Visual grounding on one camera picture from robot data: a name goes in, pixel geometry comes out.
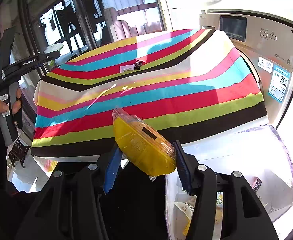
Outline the person left hand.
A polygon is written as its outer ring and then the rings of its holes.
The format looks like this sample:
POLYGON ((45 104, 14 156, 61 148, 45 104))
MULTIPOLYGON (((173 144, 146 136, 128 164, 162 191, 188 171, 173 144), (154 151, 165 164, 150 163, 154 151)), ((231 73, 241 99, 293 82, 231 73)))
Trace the person left hand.
MULTIPOLYGON (((18 88, 16 90, 16 100, 11 107, 14 124, 20 129, 22 129, 23 126, 21 95, 22 91, 18 88)), ((0 114, 6 113, 7 111, 9 111, 9 105, 0 100, 0 114)))

